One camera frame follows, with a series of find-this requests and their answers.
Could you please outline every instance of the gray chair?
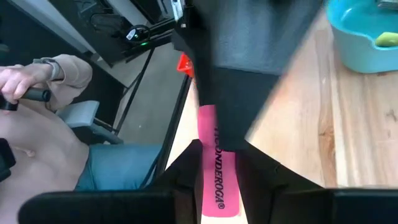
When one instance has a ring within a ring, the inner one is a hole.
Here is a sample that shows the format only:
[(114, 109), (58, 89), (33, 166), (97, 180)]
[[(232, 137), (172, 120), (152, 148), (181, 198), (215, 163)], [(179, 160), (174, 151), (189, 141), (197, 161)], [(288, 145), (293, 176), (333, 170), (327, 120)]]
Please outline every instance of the gray chair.
[(100, 103), (89, 100), (70, 104), (55, 114), (58, 115), (70, 128), (88, 127), (94, 134), (100, 135), (111, 144), (123, 144), (123, 140), (113, 133), (113, 128), (95, 118)]

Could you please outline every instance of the yellow-green object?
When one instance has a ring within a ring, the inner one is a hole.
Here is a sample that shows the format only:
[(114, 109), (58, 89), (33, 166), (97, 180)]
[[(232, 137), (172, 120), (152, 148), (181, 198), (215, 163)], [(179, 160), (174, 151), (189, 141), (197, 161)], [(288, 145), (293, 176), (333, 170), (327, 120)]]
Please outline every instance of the yellow-green object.
[(396, 47), (398, 46), (398, 34), (392, 32), (384, 32), (376, 39), (378, 47)]

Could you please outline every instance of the chair armrest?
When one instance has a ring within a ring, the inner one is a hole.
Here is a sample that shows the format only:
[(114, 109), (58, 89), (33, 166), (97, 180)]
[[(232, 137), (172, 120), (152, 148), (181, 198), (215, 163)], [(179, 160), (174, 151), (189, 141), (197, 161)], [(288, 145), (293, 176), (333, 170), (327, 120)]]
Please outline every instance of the chair armrest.
[(94, 100), (74, 103), (57, 110), (55, 114), (70, 128), (91, 126), (99, 105), (100, 103)]

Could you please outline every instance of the person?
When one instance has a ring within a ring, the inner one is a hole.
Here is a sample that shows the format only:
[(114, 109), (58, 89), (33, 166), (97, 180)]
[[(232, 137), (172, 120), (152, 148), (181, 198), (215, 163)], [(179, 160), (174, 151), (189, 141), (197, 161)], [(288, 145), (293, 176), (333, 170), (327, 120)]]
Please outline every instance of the person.
[[(19, 102), (17, 111), (0, 112), (0, 138), (16, 158), (11, 176), (0, 182), (0, 223), (17, 223), (21, 205), (44, 192), (141, 185), (160, 146), (87, 146), (54, 113), (79, 96), (92, 75), (90, 65), (72, 55), (0, 67), (1, 94)], [(49, 89), (50, 101), (21, 99), (31, 86)]]

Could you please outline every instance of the black handle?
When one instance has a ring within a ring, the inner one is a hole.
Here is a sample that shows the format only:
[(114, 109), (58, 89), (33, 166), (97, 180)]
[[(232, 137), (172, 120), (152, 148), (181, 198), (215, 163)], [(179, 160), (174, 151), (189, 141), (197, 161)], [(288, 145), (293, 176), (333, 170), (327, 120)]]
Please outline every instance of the black handle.
[(51, 99), (51, 91), (30, 87), (21, 98), (27, 100), (48, 102)]

